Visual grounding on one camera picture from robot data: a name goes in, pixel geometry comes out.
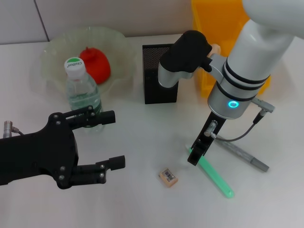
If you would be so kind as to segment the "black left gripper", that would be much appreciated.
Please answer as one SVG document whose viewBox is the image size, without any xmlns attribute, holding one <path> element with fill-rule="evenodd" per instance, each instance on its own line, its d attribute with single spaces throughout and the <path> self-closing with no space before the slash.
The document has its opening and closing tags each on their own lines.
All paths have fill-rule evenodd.
<svg viewBox="0 0 304 228">
<path fill-rule="evenodd" d="M 125 156 L 77 166 L 78 153 L 72 130 L 116 122 L 114 111 L 97 113 L 91 105 L 67 113 L 54 113 L 38 132 L 0 141 L 0 183 L 48 175 L 60 189 L 104 184 L 106 172 L 125 168 Z"/>
</svg>

